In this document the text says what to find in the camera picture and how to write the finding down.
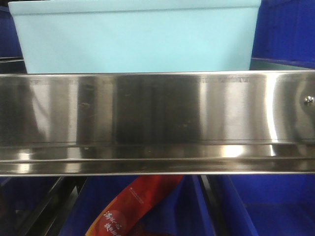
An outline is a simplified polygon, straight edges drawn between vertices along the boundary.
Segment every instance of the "metal bar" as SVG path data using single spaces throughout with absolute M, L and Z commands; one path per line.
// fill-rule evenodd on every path
M 0 175 L 314 173 L 315 72 L 0 76 Z

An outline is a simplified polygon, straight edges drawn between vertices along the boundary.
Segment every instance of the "shiny metal surface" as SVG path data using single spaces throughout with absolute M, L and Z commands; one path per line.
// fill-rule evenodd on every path
M 314 71 L 0 76 L 0 175 L 315 172 Z
M 313 102 L 314 102 L 314 97 L 312 96 L 307 96 L 306 98 L 304 98 L 304 103 L 306 103 L 307 105 L 310 105 Z

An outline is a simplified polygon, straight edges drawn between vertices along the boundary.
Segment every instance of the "blue crate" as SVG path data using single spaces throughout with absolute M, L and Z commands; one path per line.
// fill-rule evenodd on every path
M 32 210 L 57 180 L 55 177 L 12 177 L 1 179 L 1 189 L 12 210 Z
M 314 236 L 315 175 L 218 176 L 234 236 Z
M 90 177 L 59 236 L 84 235 L 101 211 L 135 178 Z M 141 221 L 148 232 L 176 236 L 214 236 L 197 176 L 184 177 L 179 186 Z
M 9 8 L 0 6 L 0 58 L 21 55 L 18 35 Z
M 314 0 L 263 0 L 252 56 L 314 68 L 314 15 Z
M 0 177 L 0 184 L 2 184 L 3 182 L 5 182 L 8 178 L 7 177 Z

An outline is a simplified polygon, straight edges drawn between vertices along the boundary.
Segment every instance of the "screw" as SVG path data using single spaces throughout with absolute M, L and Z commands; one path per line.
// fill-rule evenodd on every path
M 307 96 L 304 98 L 305 105 L 310 105 L 313 102 L 314 102 L 314 97 L 312 97 L 312 96 Z

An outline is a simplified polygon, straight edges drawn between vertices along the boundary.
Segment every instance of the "stainless steel rail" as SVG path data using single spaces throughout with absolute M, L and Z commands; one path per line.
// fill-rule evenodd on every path
M 0 175 L 315 173 L 315 72 L 0 75 Z

